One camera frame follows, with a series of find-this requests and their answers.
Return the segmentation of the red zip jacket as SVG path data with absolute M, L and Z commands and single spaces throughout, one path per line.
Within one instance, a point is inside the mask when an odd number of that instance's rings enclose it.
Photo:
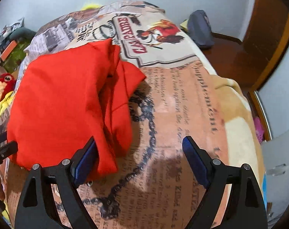
M 7 138 L 26 169 L 69 159 L 95 140 L 98 158 L 87 175 L 95 180 L 118 171 L 117 159 L 132 142 L 129 99 L 145 75 L 123 61 L 110 39 L 91 42 L 31 62 L 15 95 Z

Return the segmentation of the beige fleece blanket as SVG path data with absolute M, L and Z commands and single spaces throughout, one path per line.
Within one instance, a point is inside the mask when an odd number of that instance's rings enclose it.
M 211 78 L 223 113 L 229 165 L 249 164 L 263 189 L 265 166 L 249 102 L 233 79 L 217 75 Z

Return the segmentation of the red plush bird toy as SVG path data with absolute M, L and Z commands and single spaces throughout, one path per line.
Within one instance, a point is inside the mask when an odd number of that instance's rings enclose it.
M 15 88 L 16 80 L 10 73 L 4 73 L 0 76 L 0 101 L 4 99 L 7 93 Z

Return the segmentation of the pink cloth item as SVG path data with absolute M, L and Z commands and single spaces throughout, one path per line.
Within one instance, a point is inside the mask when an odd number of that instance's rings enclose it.
M 255 134 L 256 134 L 256 137 L 258 139 L 258 142 L 260 144 L 262 144 L 263 142 L 263 139 L 264 139 L 264 128 L 263 128 L 263 125 L 260 121 L 260 119 L 258 117 L 255 117 L 254 118 L 254 125 L 255 125 Z

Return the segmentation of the newspaper print bed cover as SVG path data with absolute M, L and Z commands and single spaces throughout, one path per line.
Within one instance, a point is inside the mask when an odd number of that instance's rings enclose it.
M 228 163 L 228 147 L 214 70 L 163 10 L 123 1 L 49 22 L 26 49 L 14 94 L 38 57 L 107 39 L 145 80 L 129 99 L 132 142 L 117 159 L 118 171 L 87 179 L 77 192 L 97 228 L 184 228 L 205 189 L 183 153 L 183 138 L 192 136 L 223 163 Z M 29 170 L 7 161 L 6 201 L 13 223 Z

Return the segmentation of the orange box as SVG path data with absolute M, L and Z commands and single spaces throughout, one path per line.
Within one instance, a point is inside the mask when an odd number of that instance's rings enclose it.
M 17 46 L 17 42 L 15 40 L 11 41 L 1 54 L 0 56 L 1 61 L 5 61 L 16 46 Z

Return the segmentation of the dark green plush cushion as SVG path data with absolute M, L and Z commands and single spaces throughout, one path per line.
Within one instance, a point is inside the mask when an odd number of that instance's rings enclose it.
M 34 36 L 36 35 L 36 32 L 33 30 L 30 30 L 25 27 L 20 27 L 14 30 L 10 35 L 9 35 L 9 41 L 16 41 L 19 39 L 29 39 L 31 40 Z

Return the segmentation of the white wardrobe panel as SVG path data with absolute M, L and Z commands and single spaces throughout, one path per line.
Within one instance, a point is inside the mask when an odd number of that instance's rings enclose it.
M 289 207 L 289 46 L 258 96 L 271 132 L 271 140 L 262 143 L 262 151 L 267 223 L 268 228 L 275 228 Z

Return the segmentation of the yellow round object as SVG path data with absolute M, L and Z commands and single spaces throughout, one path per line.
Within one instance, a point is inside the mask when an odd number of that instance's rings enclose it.
M 89 10 L 89 9 L 98 9 L 100 8 L 101 5 L 100 4 L 95 4 L 95 3 L 87 3 L 85 5 L 82 6 L 81 10 L 85 11 L 85 10 Z

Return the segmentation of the dark blue backpack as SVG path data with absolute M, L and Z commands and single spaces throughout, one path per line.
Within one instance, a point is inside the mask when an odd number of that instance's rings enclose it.
M 214 45 L 211 25 L 204 10 L 196 10 L 189 16 L 187 31 L 200 49 L 210 49 Z

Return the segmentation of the brown wooden door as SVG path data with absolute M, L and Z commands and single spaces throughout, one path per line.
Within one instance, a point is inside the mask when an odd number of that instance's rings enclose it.
M 249 92 L 258 91 L 274 73 L 289 45 L 289 9 L 282 0 L 255 0 L 243 40 L 255 58 Z

